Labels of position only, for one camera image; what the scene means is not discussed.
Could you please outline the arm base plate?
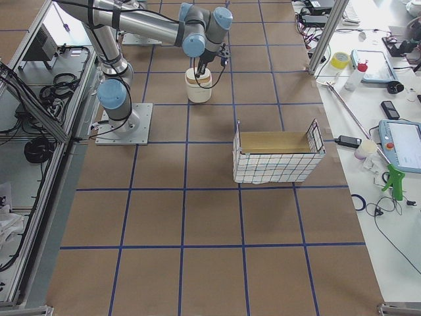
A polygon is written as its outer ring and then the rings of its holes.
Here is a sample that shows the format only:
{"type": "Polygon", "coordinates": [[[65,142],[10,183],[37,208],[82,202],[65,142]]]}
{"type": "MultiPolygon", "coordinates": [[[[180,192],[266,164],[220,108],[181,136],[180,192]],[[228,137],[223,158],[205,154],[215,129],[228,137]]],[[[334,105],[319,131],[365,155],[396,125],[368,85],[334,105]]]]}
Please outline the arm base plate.
{"type": "Polygon", "coordinates": [[[132,114],[124,125],[124,121],[117,123],[102,124],[99,127],[99,136],[95,138],[96,145],[147,145],[151,117],[153,113],[152,103],[133,103],[132,114]]]}
{"type": "Polygon", "coordinates": [[[125,33],[122,36],[122,44],[131,45],[131,46],[147,46],[147,45],[161,45],[162,42],[159,40],[147,38],[141,35],[125,33]]]}

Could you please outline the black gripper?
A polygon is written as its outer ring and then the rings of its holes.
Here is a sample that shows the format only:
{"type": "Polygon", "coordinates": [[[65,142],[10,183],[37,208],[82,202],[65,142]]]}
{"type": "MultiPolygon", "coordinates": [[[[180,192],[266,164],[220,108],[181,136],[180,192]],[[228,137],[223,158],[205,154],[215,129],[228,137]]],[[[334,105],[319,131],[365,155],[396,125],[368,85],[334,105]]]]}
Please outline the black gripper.
{"type": "Polygon", "coordinates": [[[226,67],[228,59],[230,58],[230,51],[225,43],[221,43],[217,48],[208,50],[199,57],[199,63],[197,65],[196,77],[200,78],[206,72],[207,65],[214,61],[216,57],[220,58],[220,66],[226,67]]]}

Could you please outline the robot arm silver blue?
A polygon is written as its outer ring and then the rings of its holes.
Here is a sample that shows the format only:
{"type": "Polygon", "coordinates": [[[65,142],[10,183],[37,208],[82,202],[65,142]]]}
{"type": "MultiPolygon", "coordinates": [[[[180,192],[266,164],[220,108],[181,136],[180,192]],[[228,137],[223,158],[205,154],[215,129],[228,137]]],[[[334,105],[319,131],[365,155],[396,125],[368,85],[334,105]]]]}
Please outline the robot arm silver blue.
{"type": "Polygon", "coordinates": [[[123,45],[167,43],[182,48],[193,59],[193,78],[207,73],[216,57],[222,67],[230,56],[224,38],[233,15],[226,7],[208,11],[182,3],[177,19],[147,8],[146,1],[58,1],[58,6],[80,21],[97,54],[105,77],[97,98],[108,117],[107,131],[98,137],[113,143],[131,138],[141,128],[141,117],[132,103],[130,86],[134,70],[122,52],[123,45]]]}

